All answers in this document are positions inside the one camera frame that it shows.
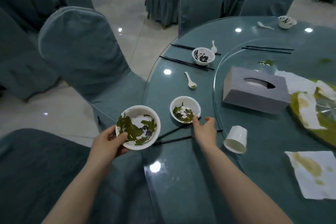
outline person's left arm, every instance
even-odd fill
[[[93,141],[89,158],[69,184],[42,224],[86,223],[101,182],[108,174],[113,159],[124,154],[127,133],[115,136],[116,126],[102,132]]]

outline white tissue paper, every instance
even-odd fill
[[[278,69],[275,71],[275,75],[282,76],[286,79],[289,94],[293,94],[297,91],[307,92],[310,95],[314,95],[315,93],[315,82],[304,77],[286,71],[279,71]]]
[[[285,151],[285,154],[304,198],[336,199],[336,158],[332,151]]]
[[[327,84],[322,81],[317,81],[316,86],[318,88],[318,92],[325,97],[336,101],[336,92]]]
[[[316,100],[314,96],[301,92],[298,94],[297,100],[303,126],[311,129],[326,129],[320,125],[317,119]]]

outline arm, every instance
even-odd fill
[[[127,133],[115,136],[116,127],[106,129],[93,141],[89,158],[69,184],[42,224],[86,223],[96,193],[109,172],[112,160],[126,153]]]
[[[211,172],[238,223],[292,223],[288,216],[257,185],[243,174],[216,146],[215,119],[200,125],[194,118],[195,138]]]

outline white spoon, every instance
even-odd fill
[[[186,75],[187,78],[188,78],[188,86],[189,86],[190,88],[192,88],[192,89],[196,88],[196,87],[197,87],[197,84],[194,83],[194,82],[190,79],[188,72],[184,72],[184,73],[185,73],[185,75]]]
[[[216,48],[216,46],[215,46],[215,41],[213,41],[213,40],[212,40],[211,51],[212,51],[213,53],[217,53],[217,48]]]
[[[258,25],[259,25],[260,27],[262,27],[262,28],[269,28],[269,29],[274,30],[274,28],[267,27],[267,26],[265,26],[264,24],[262,24],[260,21],[258,21],[257,23],[258,23]]]

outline tissue box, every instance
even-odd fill
[[[224,80],[223,102],[276,114],[290,103],[290,94],[284,77],[231,67]]]

